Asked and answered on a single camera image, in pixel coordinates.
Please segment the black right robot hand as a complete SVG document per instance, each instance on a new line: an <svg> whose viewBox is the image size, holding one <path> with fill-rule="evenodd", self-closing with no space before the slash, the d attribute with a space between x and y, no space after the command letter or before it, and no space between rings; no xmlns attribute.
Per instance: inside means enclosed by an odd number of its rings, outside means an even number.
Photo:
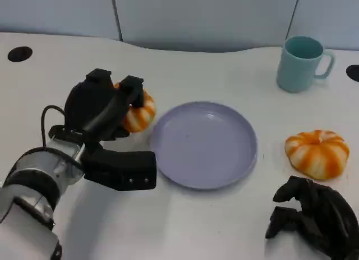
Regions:
<svg viewBox="0 0 359 260"><path fill-rule="evenodd" d="M358 220L342 197L329 186L291 176L274 194L276 203L294 198L301 210L274 208L266 230L266 239L280 231L297 232L310 246L330 259L358 259Z"/></svg>

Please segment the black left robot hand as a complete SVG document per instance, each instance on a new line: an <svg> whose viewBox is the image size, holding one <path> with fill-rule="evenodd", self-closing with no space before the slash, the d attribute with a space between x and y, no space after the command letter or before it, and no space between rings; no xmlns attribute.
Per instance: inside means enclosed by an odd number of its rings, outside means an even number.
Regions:
<svg viewBox="0 0 359 260"><path fill-rule="evenodd" d="M144 106L144 80L126 76L115 87L111 71L95 69L75 85L65 103L65 127L89 142L114 141L130 135L123 121L131 106Z"/></svg>

